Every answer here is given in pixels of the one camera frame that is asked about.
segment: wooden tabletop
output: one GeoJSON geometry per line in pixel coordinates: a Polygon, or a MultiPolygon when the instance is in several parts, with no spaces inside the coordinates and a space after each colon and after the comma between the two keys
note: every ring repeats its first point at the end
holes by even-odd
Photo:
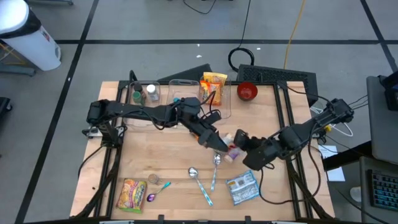
{"type": "MultiPolygon", "coordinates": [[[[297,91],[305,91],[302,82],[290,82],[289,87],[297,91]]],[[[99,99],[114,100],[118,82],[103,82],[99,99]]],[[[279,120],[276,110],[274,91],[271,86],[257,86],[259,93],[250,102],[241,101],[236,93],[236,86],[231,87],[231,116],[214,125],[220,131],[220,136],[226,133],[235,134],[237,129],[243,129],[250,136],[268,137],[278,131],[279,120]]],[[[168,86],[161,86],[162,104],[166,104],[168,86]]],[[[294,120],[303,123],[310,119],[310,110],[305,95],[289,91],[294,120]]],[[[283,92],[280,91],[284,118],[288,123],[283,92]]],[[[85,157],[90,155],[100,145],[101,139],[88,141],[85,157]]],[[[98,188],[105,150],[90,159],[81,170],[70,215],[76,215],[87,204],[98,188]]],[[[334,216],[331,204],[326,174],[323,171],[322,159],[317,151],[312,151],[317,166],[321,171],[322,184],[315,197],[325,211],[334,216]]],[[[240,155],[232,164],[221,162],[218,166],[215,191],[210,191],[213,178],[213,150],[200,146],[189,135],[183,126],[158,131],[153,126],[130,126],[124,135],[123,152],[119,167],[118,183],[114,196],[112,219],[156,220],[158,215],[165,215],[166,220],[244,220],[249,215],[252,220],[294,220],[291,203],[271,205],[257,197],[233,205],[231,196],[225,184],[226,179],[232,179],[249,170],[240,155]],[[199,180],[203,184],[214,205],[210,207],[195,180],[189,178],[187,169],[195,167],[199,171],[199,180]],[[170,187],[160,193],[155,201],[144,203],[143,213],[124,212],[115,207],[122,189],[123,180],[147,180],[149,174],[157,174],[164,182],[170,181],[170,187]]],[[[310,160],[307,149],[302,151],[303,166],[307,185],[311,192],[318,183],[317,172],[310,160]]],[[[284,161],[276,159],[272,162],[274,170],[264,169],[262,186],[263,196],[273,202],[291,199],[287,170],[284,161]]],[[[260,172],[254,171],[257,181],[260,172]]],[[[148,183],[147,194],[156,192],[161,186],[148,183]]],[[[101,214],[105,214],[108,191],[104,193],[101,214]]],[[[300,203],[302,217],[305,216],[304,205],[300,203]]]]}

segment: white paper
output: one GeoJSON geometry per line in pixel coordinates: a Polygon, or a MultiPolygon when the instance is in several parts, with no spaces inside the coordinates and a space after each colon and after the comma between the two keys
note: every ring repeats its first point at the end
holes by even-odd
{"type": "MultiPolygon", "coordinates": [[[[336,146],[321,146],[319,145],[319,150],[322,153],[322,159],[326,159],[327,157],[334,156],[338,154],[336,146]]],[[[333,170],[329,170],[327,172],[329,181],[337,181],[344,182],[346,179],[344,178],[343,168],[339,167],[333,170]]]]}

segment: yellow wire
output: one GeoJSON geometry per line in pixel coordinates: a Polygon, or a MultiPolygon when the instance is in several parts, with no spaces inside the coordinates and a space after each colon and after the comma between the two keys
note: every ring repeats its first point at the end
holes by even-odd
{"type": "Polygon", "coordinates": [[[291,41],[293,39],[294,32],[296,32],[296,28],[297,28],[297,25],[299,24],[299,21],[301,19],[301,15],[303,14],[304,5],[305,5],[305,0],[303,0],[303,2],[301,3],[301,8],[300,8],[300,12],[298,13],[296,24],[294,24],[292,35],[290,35],[289,43],[287,44],[287,47],[286,47],[284,69],[286,69],[286,62],[287,62],[287,56],[289,55],[290,43],[291,43],[291,41]]]}
{"type": "Polygon", "coordinates": [[[26,64],[26,62],[24,60],[20,59],[16,54],[14,54],[12,51],[8,50],[8,48],[6,46],[4,46],[3,44],[0,43],[0,47],[2,47],[3,50],[5,50],[6,52],[8,52],[9,54],[11,54],[16,59],[19,60],[19,62],[17,62],[17,63],[6,63],[5,65],[25,65],[26,64]]]}

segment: table leg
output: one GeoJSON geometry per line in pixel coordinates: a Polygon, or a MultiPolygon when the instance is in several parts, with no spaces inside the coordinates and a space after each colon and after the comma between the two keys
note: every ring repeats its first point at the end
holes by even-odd
{"type": "Polygon", "coordinates": [[[371,141],[362,143],[354,148],[348,149],[347,151],[323,159],[323,168],[325,171],[336,169],[358,161],[361,156],[373,157],[371,141]]]}

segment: white trash can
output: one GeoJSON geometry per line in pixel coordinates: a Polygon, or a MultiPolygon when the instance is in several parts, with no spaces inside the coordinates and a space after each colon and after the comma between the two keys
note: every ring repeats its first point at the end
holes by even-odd
{"type": "Polygon", "coordinates": [[[0,0],[0,39],[43,71],[61,64],[61,48],[23,0],[0,0]]]}

